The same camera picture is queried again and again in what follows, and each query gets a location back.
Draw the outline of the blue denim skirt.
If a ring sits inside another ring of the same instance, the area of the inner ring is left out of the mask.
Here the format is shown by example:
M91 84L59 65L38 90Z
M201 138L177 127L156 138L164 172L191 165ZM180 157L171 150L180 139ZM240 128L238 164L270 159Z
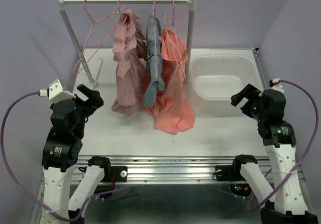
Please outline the blue denim skirt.
M155 56L154 56L154 23L153 14L150 14L146 29L147 42L147 69L150 76L150 83L143 95L143 105L145 107L153 107L156 102L156 95L158 92L164 92L166 85L162 78L163 71L163 57L161 53L162 42L160 36L162 35L162 28L159 19L156 17L156 42L157 42L157 70L158 78L155 80Z

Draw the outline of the dusty pink ruffled dress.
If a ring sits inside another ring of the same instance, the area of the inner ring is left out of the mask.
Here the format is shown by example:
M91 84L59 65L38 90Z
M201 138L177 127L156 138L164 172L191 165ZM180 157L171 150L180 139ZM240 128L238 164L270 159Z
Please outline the dusty pink ruffled dress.
M130 33L127 49L116 52L114 43L112 52L117 62L116 99L111 107L114 112L131 116L137 111L137 99L142 96L141 81L146 77L146 68L142 61L147 59L146 37L141 30L140 15L128 9Z

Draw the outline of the salmon orange skirt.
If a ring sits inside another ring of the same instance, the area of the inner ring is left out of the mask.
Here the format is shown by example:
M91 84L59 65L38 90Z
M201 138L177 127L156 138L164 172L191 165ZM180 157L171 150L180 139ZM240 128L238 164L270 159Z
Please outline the salmon orange skirt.
M162 77L166 84L164 93L158 93L153 107L140 106L154 117L154 128L166 133L177 134L190 129L195 123L195 114L184 90L185 65L189 59L182 39L171 29L164 28L159 37L162 47Z

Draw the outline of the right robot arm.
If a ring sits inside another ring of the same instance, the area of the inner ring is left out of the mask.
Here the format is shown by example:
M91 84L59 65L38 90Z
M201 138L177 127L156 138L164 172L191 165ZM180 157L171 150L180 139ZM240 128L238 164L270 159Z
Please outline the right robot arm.
M318 217L309 212L301 191L299 162L295 160L296 138L292 125L283 120L286 98L280 83L276 79L264 91L248 84L231 97L233 106L247 99L240 109L257 121L274 185L269 184L257 160L250 155L236 156L231 174L237 179L244 178L249 184L259 202L251 210L260 209L262 223L318 223Z

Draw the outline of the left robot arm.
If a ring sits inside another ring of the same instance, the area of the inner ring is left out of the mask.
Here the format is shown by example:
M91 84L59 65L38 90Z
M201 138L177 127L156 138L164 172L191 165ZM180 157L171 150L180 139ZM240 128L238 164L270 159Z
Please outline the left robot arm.
M100 181L111 177L110 159L93 156L87 164L81 183L70 194L70 185L78 155L82 148L85 123L103 106L100 93L83 84L77 89L87 99L82 100L58 84L52 84L48 96L53 111L52 128L43 149L42 165L45 178L41 223L84 223L85 209Z

